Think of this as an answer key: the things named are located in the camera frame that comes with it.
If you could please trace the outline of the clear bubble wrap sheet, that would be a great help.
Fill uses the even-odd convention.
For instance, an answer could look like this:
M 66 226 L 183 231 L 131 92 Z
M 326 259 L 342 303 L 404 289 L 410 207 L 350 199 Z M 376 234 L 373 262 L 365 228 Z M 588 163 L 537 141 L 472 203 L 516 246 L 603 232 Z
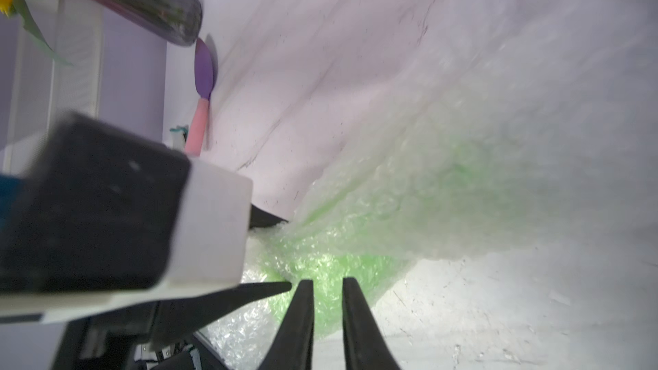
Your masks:
M 657 0 L 432 0 L 246 282 L 356 277 L 409 368 L 657 366 Z

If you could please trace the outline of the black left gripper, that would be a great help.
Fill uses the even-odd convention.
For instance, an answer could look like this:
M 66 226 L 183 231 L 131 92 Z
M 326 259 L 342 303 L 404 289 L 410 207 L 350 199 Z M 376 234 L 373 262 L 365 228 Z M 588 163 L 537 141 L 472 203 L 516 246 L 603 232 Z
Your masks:
M 240 284 L 205 296 L 152 301 L 66 326 L 52 369 L 200 369 L 192 335 L 250 303 L 286 293 L 290 282 Z

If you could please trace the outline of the green plastic wine glass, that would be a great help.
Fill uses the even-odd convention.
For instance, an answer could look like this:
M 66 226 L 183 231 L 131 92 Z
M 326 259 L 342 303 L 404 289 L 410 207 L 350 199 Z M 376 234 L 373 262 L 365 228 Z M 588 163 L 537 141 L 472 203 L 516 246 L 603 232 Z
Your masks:
M 343 158 L 313 185 L 290 222 L 265 234 L 269 277 L 315 283 L 321 335 L 339 325 L 339 291 L 357 279 L 378 301 L 419 260 L 460 260 L 501 248 L 517 195 L 490 150 L 402 142 Z

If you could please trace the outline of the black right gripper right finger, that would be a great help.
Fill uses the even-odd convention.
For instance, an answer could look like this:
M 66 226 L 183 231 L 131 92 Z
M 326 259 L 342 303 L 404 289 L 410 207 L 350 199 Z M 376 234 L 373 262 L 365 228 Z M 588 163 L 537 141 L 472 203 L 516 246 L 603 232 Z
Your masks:
M 395 369 L 393 358 L 356 279 L 346 277 L 342 285 L 344 359 L 347 370 Z

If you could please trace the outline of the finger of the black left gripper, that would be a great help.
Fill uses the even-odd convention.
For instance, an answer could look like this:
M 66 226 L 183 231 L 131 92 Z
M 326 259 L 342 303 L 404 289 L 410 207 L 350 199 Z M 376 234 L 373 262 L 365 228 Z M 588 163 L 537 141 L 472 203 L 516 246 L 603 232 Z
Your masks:
M 255 205 L 251 206 L 248 223 L 248 228 L 250 230 L 267 229 L 282 223 L 287 223 L 287 220 L 281 219 L 270 212 L 266 212 Z

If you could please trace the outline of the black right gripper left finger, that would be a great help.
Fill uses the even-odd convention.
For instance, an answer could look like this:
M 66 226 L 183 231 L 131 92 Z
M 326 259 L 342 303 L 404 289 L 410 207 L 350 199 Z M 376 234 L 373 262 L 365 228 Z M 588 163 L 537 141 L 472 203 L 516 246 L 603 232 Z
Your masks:
M 315 296 L 312 280 L 302 280 L 259 370 L 312 368 Z

